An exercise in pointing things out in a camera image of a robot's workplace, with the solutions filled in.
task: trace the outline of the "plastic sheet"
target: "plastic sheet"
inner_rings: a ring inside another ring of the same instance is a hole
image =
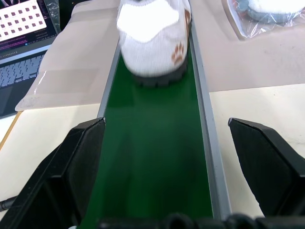
[[[227,0],[240,34],[252,38],[305,23],[305,0]]]
[[[53,24],[57,30],[57,32],[61,31],[60,26],[60,16],[59,16],[59,3],[58,0],[45,0],[45,4],[50,12],[51,19]]]

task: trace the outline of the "brown paw print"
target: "brown paw print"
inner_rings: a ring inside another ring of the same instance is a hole
[[[175,52],[172,54],[172,61],[174,65],[182,61],[183,53],[184,53],[184,46],[181,43],[179,45],[176,45]]]

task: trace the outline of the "shoe sole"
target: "shoe sole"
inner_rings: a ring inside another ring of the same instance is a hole
[[[137,76],[137,75],[132,75],[133,79],[139,86],[143,87],[167,87],[171,83],[174,83],[176,81],[179,81],[180,79],[183,78],[186,70],[187,70],[187,56],[185,57],[185,60],[183,64],[174,72],[161,75],[158,77],[142,77],[142,76]]]

